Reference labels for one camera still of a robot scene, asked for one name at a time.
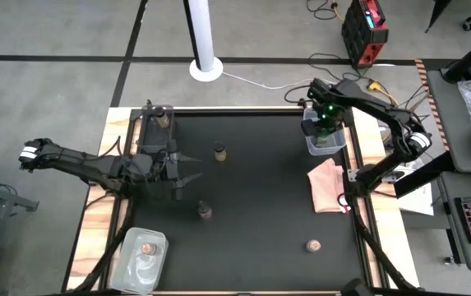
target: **concrete floor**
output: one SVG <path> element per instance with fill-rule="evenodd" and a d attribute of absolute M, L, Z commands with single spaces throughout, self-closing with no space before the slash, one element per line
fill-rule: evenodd
<path fill-rule="evenodd" d="M 312 1 L 316 6 L 318 0 Z M 123 55 L 139 2 L 0 1 L 0 54 Z M 348 3 L 339 1 L 341 13 Z M 453 2 L 427 35 L 423 31 L 433 1 L 380 3 L 390 27 L 381 58 L 460 58 L 471 49 L 471 32 L 459 27 L 471 15 L 471 0 Z M 303 0 L 211 0 L 210 5 L 220 57 L 306 58 L 315 52 L 346 57 L 339 21 L 315 20 Z M 182 1 L 150 0 L 135 55 L 192 56 L 183 17 Z M 52 170 L 22 172 L 17 156 L 23 142 L 36 137 L 95 153 L 120 67 L 118 62 L 0 62 L 0 182 L 40 201 L 37 212 L 20 213 L 9 224 L 0 248 L 0 292 L 20 296 L 60 290 L 87 186 Z M 141 106 L 146 99 L 181 106 L 284 104 L 284 90 L 264 90 L 226 76 L 201 84 L 189 77 L 187 67 L 132 64 L 120 105 Z M 328 68 L 336 75 L 351 70 Z M 304 65 L 226 64 L 225 71 L 267 86 L 314 76 L 331 79 Z M 367 76 L 381 81 L 400 101 L 420 85 L 415 67 L 373 67 Z M 430 113 L 427 104 L 418 113 Z M 443 148 L 436 125 L 431 118 L 426 123 L 436 140 L 429 154 L 439 155 Z M 409 231 L 422 286 L 471 294 L 471 272 L 443 266 L 437 258 L 450 255 L 446 237 L 433 234 Z"/>

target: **plastic container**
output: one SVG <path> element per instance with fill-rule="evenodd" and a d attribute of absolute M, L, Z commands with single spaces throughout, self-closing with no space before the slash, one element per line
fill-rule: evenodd
<path fill-rule="evenodd" d="M 145 244 L 155 246 L 155 251 L 145 254 Z M 164 234 L 133 227 L 126 233 L 117 268 L 111 276 L 111 287 L 119 291 L 147 295 L 155 290 L 168 250 Z"/>
<path fill-rule="evenodd" d="M 317 112 L 311 108 L 304 109 L 304 114 L 302 115 L 302 120 L 311 119 L 316 121 Z M 347 145 L 346 140 L 344 139 L 344 131 L 339 130 L 329 135 L 325 142 L 317 143 L 317 140 L 314 136 L 305 136 L 307 140 L 308 152 L 311 155 L 333 155 L 337 151 L 341 150 L 345 145 Z"/>

